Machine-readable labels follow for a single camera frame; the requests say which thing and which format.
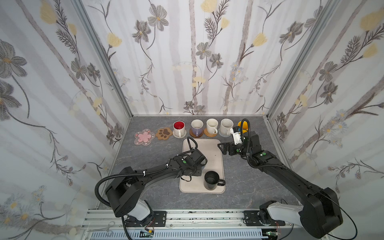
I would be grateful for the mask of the yellow mug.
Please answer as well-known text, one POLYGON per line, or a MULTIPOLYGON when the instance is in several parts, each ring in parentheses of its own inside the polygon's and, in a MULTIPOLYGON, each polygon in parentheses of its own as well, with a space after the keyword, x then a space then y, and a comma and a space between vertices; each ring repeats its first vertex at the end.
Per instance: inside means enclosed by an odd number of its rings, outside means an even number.
POLYGON ((242 133, 245 134, 249 131, 249 124, 247 121, 238 122, 239 131, 242 130, 242 133))

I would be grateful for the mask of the grey blue woven coaster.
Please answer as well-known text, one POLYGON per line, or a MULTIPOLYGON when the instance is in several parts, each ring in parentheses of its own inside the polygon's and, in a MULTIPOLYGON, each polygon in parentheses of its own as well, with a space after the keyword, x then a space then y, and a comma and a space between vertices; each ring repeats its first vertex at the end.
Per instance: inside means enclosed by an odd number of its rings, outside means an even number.
POLYGON ((219 135, 220 135, 221 137, 228 138, 228 137, 231 137, 231 136, 232 136, 232 133, 231 133, 231 130, 225 130, 224 132, 222 132, 221 130, 219 130, 219 135))

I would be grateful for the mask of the black mug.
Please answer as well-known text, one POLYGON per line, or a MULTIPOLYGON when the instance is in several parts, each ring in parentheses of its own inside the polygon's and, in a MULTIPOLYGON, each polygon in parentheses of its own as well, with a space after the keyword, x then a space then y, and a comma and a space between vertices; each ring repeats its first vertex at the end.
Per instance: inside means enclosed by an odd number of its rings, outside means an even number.
POLYGON ((207 190, 213 191, 217 187, 224 187, 226 181, 220 178, 220 175, 215 171, 208 171, 204 176, 204 186, 207 190))

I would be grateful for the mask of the colourful woven round coaster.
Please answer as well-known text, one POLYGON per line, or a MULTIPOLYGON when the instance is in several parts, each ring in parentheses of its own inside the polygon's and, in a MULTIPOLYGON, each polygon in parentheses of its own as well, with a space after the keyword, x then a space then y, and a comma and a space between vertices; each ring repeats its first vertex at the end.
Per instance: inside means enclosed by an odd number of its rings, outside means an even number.
POLYGON ((185 136, 187 135, 187 132, 186 131, 178 131, 178 130, 175 130, 173 131, 173 136, 177 139, 182 139, 184 138, 185 136))

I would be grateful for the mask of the dark wooden round coaster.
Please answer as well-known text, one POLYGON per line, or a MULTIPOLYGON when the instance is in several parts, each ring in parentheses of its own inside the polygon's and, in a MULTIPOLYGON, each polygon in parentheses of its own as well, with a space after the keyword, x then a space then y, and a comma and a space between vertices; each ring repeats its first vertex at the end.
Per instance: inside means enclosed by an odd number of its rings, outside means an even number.
POLYGON ((204 135, 204 132, 199 133, 198 135, 195 135, 195 133, 190 129, 189 134, 192 138, 201 138, 204 135))

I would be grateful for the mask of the speckled white mug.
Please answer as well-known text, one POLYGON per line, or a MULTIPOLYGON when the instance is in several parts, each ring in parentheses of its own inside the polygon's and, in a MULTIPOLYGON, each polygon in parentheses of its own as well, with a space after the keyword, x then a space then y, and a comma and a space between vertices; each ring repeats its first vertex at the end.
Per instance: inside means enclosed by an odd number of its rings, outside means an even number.
POLYGON ((221 121, 221 125, 220 125, 220 128, 219 130, 221 130, 222 132, 224 132, 225 130, 231 130, 234 126, 234 123, 232 120, 230 119, 223 119, 221 121))

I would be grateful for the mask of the woven rattan round coaster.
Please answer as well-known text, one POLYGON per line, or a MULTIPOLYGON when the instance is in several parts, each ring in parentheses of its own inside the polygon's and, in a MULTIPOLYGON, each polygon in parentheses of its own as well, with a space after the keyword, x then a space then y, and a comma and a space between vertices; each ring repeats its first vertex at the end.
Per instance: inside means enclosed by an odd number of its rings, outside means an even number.
POLYGON ((204 129, 204 134, 209 138, 214 138, 217 136, 217 133, 210 134, 207 130, 207 128, 204 129))

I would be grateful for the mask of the white mug red inside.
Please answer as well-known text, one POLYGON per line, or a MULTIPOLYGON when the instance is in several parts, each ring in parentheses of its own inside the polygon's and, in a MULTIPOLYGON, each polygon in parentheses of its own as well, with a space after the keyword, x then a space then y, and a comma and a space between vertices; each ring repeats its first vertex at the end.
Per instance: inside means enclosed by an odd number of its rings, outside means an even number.
POLYGON ((183 121, 176 121, 174 124, 173 124, 173 128, 175 130, 178 130, 178 131, 186 131, 186 125, 183 121))

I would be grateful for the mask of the brown paw shaped coaster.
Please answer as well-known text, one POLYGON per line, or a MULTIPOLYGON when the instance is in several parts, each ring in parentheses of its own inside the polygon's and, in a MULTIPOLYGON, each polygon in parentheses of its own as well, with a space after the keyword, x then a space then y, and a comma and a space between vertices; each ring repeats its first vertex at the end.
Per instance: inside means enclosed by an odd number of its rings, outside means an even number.
POLYGON ((155 134, 156 138, 162 141, 168 140, 172 135, 173 135, 173 131, 168 127, 158 129, 155 134))

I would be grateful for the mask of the white mug purple handle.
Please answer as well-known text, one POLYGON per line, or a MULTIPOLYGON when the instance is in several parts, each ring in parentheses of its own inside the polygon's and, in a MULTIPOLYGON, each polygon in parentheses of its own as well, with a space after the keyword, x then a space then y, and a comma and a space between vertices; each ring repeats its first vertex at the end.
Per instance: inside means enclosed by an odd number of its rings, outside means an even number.
POLYGON ((193 120, 191 122, 191 129, 195 133, 195 135, 198 135, 201 132, 204 132, 204 123, 201 120, 193 120))

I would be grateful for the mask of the plain white mug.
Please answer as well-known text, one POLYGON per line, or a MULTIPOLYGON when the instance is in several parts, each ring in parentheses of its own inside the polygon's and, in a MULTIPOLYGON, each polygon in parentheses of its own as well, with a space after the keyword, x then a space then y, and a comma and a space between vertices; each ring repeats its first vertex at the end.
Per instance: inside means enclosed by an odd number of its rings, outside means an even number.
POLYGON ((207 122, 207 132, 210 135, 216 135, 218 133, 218 121, 216 119, 208 119, 207 122))

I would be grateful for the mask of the pink flower shaped coaster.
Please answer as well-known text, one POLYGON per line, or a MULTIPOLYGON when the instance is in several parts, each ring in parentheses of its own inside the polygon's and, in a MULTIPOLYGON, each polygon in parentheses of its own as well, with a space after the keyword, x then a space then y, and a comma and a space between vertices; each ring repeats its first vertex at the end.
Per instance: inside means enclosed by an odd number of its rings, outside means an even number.
POLYGON ((151 144, 151 141, 155 138, 156 134, 151 132, 149 129, 144 129, 141 132, 135 133, 135 145, 148 146, 151 144))

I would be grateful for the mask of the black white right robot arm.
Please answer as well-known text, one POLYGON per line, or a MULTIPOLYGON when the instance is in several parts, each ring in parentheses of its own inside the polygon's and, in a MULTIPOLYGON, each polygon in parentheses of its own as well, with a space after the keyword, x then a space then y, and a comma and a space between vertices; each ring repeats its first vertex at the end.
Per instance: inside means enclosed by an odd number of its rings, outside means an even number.
POLYGON ((255 132, 251 132, 239 143, 221 143, 218 148, 223 155, 239 155, 246 159, 252 168, 273 177, 300 201, 300 206, 277 201, 261 205, 258 216, 261 224, 289 222, 304 228, 317 239, 343 224, 337 194, 330 188, 322 189, 310 183, 286 167, 274 154, 263 150, 255 132))

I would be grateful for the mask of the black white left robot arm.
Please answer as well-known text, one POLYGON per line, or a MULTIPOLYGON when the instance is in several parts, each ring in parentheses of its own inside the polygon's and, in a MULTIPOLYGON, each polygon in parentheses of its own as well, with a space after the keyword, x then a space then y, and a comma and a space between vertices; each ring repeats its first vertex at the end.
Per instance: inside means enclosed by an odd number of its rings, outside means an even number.
POLYGON ((208 163, 197 148, 170 158, 165 164, 144 169, 124 168, 119 174, 101 179, 95 186, 97 199, 112 208, 115 217, 133 217, 141 226, 154 221, 154 211, 140 197, 145 188, 159 181, 185 177, 199 177, 208 163))

